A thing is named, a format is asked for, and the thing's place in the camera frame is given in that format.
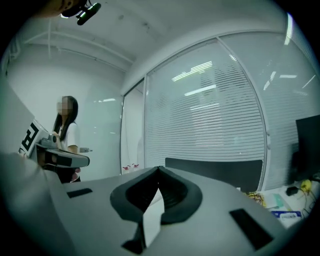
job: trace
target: person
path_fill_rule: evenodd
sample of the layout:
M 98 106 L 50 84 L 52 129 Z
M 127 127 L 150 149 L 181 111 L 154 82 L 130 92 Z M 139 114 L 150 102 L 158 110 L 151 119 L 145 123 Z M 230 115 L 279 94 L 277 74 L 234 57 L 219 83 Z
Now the person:
M 64 96 L 57 103 L 57 116 L 52 134 L 56 136 L 56 144 L 60 150 L 79 153 L 80 131 L 75 120 L 78 115 L 78 102 L 72 96 Z M 80 169 L 75 169 L 71 182 L 80 182 Z

